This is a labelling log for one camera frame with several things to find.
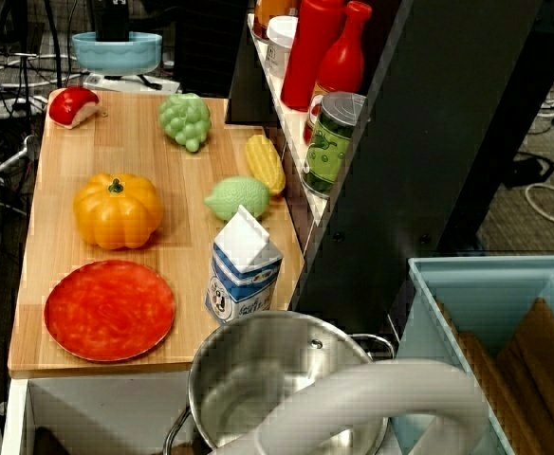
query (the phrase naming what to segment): pot handle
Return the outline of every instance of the pot handle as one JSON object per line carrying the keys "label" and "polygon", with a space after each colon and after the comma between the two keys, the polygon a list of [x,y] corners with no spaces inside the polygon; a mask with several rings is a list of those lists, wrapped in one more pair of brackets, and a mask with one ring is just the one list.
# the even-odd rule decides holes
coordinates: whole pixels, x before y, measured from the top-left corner
{"label": "pot handle", "polygon": [[186,422],[186,419],[189,417],[189,415],[191,415],[191,407],[187,402],[184,406],[184,409],[175,421],[174,426],[172,427],[172,429],[170,429],[170,432],[167,433],[167,437],[163,442],[163,455],[170,455],[170,453],[172,452],[172,444],[174,443],[174,438],[180,432],[180,429],[184,425],[184,422]]}
{"label": "pot handle", "polygon": [[355,341],[358,341],[360,339],[372,339],[374,341],[377,341],[379,343],[382,343],[384,344],[387,349],[389,350],[389,354],[391,355],[391,358],[395,358],[395,348],[393,347],[393,344],[391,344],[389,342],[388,339],[386,338],[383,338],[383,337],[379,337],[377,335],[372,335],[372,334],[354,334],[354,335],[349,335],[351,338],[353,338]]}

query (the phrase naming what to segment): orange bell pepper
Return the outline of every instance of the orange bell pepper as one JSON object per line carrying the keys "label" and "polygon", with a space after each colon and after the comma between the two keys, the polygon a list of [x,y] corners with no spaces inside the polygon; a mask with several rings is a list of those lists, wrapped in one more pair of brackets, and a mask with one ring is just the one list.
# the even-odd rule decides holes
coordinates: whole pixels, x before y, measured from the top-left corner
{"label": "orange bell pepper", "polygon": [[94,175],[73,209],[83,239],[103,249],[143,246],[163,218],[155,186],[130,173]]}

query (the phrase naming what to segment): blue storage bin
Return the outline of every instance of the blue storage bin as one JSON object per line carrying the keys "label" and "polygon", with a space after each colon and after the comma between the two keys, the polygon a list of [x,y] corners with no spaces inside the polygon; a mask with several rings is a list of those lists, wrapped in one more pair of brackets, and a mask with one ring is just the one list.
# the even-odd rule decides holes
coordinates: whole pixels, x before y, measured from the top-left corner
{"label": "blue storage bin", "polygon": [[72,37],[82,68],[104,76],[136,76],[153,71],[161,62],[162,38],[153,33],[129,32],[129,41],[98,42],[96,32]]}
{"label": "blue storage bin", "polygon": [[[473,374],[436,300],[443,303],[454,327],[474,332],[492,356],[536,298],[545,299],[554,314],[554,256],[412,259],[409,264],[416,294],[397,358],[439,360]],[[514,455],[492,409],[489,419],[489,430],[472,454]],[[432,420],[426,415],[392,419],[404,454]]]}

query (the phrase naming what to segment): red bottle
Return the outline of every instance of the red bottle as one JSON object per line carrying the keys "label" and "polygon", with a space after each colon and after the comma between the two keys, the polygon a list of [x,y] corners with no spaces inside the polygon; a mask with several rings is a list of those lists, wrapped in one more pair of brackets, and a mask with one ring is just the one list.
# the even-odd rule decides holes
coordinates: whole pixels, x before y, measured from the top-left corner
{"label": "red bottle", "polygon": [[303,0],[289,54],[281,101],[306,111],[322,58],[338,39],[344,20],[344,0]]}
{"label": "red bottle", "polygon": [[372,8],[356,0],[350,1],[344,10],[346,25],[341,37],[327,51],[317,73],[308,109],[303,138],[308,142],[313,136],[313,127],[319,114],[323,95],[330,92],[355,93],[363,80],[363,51],[361,33],[363,26],[372,15]]}

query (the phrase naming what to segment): stainless steel pot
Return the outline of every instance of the stainless steel pot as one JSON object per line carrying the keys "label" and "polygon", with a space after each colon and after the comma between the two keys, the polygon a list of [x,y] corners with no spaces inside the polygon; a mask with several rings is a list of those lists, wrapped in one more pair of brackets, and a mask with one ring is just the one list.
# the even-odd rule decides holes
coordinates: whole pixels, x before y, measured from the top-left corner
{"label": "stainless steel pot", "polygon": [[[256,428],[277,405],[316,380],[371,363],[352,337],[320,319],[290,311],[253,313],[222,325],[194,357],[189,404],[165,440],[164,455],[170,454],[190,413],[207,445],[217,449]],[[380,341],[391,357],[395,355],[387,340],[359,337]],[[384,418],[347,429],[321,443],[313,454],[374,453],[387,425]]]}

